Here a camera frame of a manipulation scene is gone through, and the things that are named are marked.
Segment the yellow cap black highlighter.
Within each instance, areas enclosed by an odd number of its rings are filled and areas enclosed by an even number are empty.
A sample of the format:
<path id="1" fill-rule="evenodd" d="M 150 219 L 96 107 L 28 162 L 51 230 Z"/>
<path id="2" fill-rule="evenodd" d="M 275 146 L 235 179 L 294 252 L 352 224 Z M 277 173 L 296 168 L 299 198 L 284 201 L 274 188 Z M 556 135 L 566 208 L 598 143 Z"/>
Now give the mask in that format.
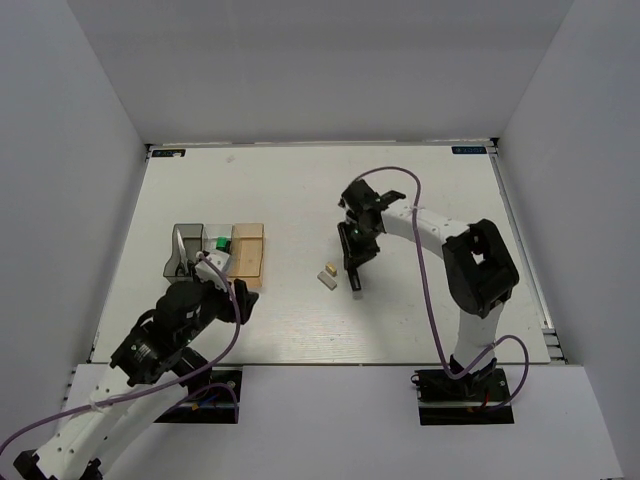
<path id="1" fill-rule="evenodd" d="M 360 292 L 362 290 L 362 284 L 358 274 L 358 270 L 356 268 L 351 267 L 351 268 L 348 268 L 346 272 L 347 272 L 351 290 L 353 292 Z"/>

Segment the green cap black highlighter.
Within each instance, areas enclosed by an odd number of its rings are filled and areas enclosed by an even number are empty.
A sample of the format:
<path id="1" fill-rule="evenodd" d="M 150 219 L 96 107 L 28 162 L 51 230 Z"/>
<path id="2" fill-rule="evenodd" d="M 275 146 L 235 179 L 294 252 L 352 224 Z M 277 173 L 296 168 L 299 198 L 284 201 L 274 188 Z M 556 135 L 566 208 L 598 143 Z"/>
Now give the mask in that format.
<path id="1" fill-rule="evenodd" d="M 231 239 L 227 237 L 218 237 L 215 243 L 215 249 L 228 253 L 231 248 Z"/>

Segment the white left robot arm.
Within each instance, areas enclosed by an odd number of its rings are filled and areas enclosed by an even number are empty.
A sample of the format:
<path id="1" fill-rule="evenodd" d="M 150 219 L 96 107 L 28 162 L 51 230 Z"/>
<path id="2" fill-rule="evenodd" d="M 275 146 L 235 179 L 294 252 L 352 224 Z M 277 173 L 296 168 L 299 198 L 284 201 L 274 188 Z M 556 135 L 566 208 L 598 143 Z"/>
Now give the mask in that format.
<path id="1" fill-rule="evenodd" d="M 101 479 L 163 414 L 221 389 L 234 397 L 234 389 L 215 377 L 213 362 L 190 345 L 216 320 L 240 328 L 258 299 L 239 279 L 171 285 L 136 321 L 86 403 L 59 413 L 62 428 L 21 452 L 15 470 L 24 479 Z"/>

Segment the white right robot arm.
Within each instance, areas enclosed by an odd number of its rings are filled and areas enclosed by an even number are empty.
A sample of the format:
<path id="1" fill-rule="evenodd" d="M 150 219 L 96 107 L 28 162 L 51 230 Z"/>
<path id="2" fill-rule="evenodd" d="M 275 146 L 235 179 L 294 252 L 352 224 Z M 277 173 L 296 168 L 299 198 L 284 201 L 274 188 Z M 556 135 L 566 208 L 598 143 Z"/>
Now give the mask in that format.
<path id="1" fill-rule="evenodd" d="M 497 226 L 487 219 L 452 220 L 411 204 L 395 190 L 379 194 L 363 179 L 343 191 L 339 206 L 345 210 L 337 226 L 343 265 L 354 292 L 362 289 L 358 268 L 380 252 L 377 237 L 382 234 L 409 240 L 419 254 L 428 250 L 443 261 L 449 293 L 460 311 L 445 374 L 459 396 L 477 397 L 495 369 L 499 319 L 519 283 Z"/>

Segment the yellow eraser block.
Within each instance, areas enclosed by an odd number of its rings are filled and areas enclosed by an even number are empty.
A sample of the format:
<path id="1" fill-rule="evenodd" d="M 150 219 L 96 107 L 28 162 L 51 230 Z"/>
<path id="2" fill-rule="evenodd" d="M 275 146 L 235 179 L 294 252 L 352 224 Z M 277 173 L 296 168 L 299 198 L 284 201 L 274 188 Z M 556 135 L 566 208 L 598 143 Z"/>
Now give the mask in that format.
<path id="1" fill-rule="evenodd" d="M 337 268 L 331 262 L 327 262 L 326 263 L 325 270 L 331 276 L 336 276 L 337 275 Z"/>

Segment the orange plastic container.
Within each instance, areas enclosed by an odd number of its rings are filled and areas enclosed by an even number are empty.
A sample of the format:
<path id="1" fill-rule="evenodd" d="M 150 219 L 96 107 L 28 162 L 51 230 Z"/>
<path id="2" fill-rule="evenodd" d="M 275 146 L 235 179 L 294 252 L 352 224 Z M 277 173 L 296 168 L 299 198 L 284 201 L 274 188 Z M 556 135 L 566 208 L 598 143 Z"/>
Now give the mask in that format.
<path id="1" fill-rule="evenodd" d="M 243 280 L 249 289 L 263 285 L 265 232 L 262 223 L 236 223 L 232 228 L 229 277 Z"/>

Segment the white eraser block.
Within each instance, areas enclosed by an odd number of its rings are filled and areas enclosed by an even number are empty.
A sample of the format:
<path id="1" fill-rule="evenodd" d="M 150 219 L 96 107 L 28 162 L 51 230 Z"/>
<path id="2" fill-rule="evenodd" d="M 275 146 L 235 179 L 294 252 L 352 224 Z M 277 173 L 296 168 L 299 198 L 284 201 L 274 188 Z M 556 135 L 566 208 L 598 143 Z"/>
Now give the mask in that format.
<path id="1" fill-rule="evenodd" d="M 317 279 L 331 291 L 333 291 L 337 287 L 337 282 L 326 271 L 319 272 L 317 274 Z"/>

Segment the clear plastic container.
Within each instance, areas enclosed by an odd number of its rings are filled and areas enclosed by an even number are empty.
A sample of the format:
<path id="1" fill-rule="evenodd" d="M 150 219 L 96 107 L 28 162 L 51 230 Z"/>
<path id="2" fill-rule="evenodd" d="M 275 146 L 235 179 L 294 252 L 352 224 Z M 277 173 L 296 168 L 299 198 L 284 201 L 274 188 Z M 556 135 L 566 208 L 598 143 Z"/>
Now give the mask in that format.
<path id="1" fill-rule="evenodd" d="M 230 273 L 233 265 L 232 233 L 232 224 L 205 224 L 202 233 L 203 253 L 225 274 Z"/>

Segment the smoky grey plastic container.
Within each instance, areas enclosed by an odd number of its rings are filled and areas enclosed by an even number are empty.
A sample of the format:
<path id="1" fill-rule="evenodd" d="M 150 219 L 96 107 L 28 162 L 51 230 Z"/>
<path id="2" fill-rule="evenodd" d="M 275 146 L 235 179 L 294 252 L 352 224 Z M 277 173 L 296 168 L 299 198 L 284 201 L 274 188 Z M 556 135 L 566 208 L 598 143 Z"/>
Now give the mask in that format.
<path id="1" fill-rule="evenodd" d="M 163 277 L 171 284 L 191 281 L 196 254 L 203 247 L 204 225 L 178 223 L 171 233 L 171 255 L 163 270 Z"/>

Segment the right corner label sticker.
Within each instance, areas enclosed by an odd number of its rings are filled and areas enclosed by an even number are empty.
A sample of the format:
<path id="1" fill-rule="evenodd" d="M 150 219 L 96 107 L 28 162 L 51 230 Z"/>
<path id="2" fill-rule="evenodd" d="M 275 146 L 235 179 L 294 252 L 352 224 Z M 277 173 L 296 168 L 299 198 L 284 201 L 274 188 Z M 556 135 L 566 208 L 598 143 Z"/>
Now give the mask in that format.
<path id="1" fill-rule="evenodd" d="M 486 155 L 485 146 L 456 145 L 451 147 L 454 155 Z"/>

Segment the corner label sticker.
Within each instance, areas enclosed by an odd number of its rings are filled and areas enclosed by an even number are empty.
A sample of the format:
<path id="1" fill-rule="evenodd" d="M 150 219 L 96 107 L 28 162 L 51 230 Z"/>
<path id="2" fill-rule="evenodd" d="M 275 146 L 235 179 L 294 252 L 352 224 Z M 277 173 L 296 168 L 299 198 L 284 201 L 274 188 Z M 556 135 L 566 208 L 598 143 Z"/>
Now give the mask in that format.
<path id="1" fill-rule="evenodd" d="M 150 152 L 151 158 L 179 158 L 184 157 L 185 149 L 155 149 Z"/>
<path id="2" fill-rule="evenodd" d="M 485 146 L 456 145 L 451 147 L 454 155 L 486 155 Z"/>

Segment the left corner label sticker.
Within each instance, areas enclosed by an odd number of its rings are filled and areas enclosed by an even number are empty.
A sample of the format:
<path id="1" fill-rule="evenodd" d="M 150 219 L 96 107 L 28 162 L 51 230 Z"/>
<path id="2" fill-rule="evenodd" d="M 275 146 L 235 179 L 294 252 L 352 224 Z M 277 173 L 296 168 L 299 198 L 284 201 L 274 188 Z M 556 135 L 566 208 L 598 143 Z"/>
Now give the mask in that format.
<path id="1" fill-rule="evenodd" d="M 185 149 L 155 149 L 150 152 L 151 158 L 179 158 L 184 157 Z"/>

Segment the black handled scissors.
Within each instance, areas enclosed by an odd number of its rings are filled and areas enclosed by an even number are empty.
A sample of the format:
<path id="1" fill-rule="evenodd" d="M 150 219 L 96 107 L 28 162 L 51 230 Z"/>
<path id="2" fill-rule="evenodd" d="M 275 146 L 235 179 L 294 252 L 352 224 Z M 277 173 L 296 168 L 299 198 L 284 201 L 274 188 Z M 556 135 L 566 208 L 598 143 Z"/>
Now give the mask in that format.
<path id="1" fill-rule="evenodd" d="M 181 274 L 182 276 L 192 276 L 194 263 L 188 258 L 181 231 L 177 230 L 175 236 L 179 254 L 179 263 L 176 268 L 176 274 Z"/>

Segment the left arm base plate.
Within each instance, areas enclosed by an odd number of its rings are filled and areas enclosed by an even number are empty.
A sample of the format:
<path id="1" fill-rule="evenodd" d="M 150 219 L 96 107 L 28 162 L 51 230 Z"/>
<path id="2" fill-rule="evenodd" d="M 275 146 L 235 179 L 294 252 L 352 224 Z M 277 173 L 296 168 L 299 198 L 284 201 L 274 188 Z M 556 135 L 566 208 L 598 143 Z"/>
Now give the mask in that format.
<path id="1" fill-rule="evenodd" d="M 187 398 L 160 415 L 155 423 L 237 424 L 242 379 L 242 367 L 212 369 L 202 380 L 191 380 Z"/>

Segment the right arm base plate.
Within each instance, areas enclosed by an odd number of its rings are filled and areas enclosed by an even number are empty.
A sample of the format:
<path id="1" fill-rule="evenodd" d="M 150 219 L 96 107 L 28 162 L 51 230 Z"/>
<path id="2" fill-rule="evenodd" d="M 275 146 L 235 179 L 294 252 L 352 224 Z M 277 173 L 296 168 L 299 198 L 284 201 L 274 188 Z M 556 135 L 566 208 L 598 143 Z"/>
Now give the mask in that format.
<path id="1" fill-rule="evenodd" d="M 416 370 L 411 376 L 416 388 L 421 426 L 480 426 L 514 424 L 507 402 L 510 390 L 505 372 L 496 368 L 473 384 L 450 379 L 443 370 Z"/>

